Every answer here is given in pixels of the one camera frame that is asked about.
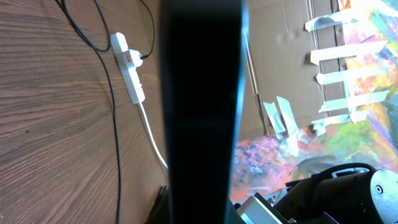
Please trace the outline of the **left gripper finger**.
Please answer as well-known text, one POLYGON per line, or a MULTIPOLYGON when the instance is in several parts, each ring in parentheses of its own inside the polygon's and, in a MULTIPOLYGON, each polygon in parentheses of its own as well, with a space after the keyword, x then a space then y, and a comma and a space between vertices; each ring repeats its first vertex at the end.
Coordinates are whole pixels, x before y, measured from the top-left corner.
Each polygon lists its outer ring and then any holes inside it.
POLYGON ((170 224, 169 189, 161 186, 145 224, 170 224))

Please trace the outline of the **blue Samsung Galaxy smartphone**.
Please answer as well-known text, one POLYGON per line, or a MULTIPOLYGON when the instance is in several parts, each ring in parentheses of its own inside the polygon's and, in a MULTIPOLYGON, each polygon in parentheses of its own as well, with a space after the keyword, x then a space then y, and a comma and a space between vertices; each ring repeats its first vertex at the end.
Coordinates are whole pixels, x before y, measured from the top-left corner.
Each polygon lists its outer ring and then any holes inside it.
POLYGON ((242 0, 162 1, 159 62, 172 223, 227 223, 243 108, 242 0))

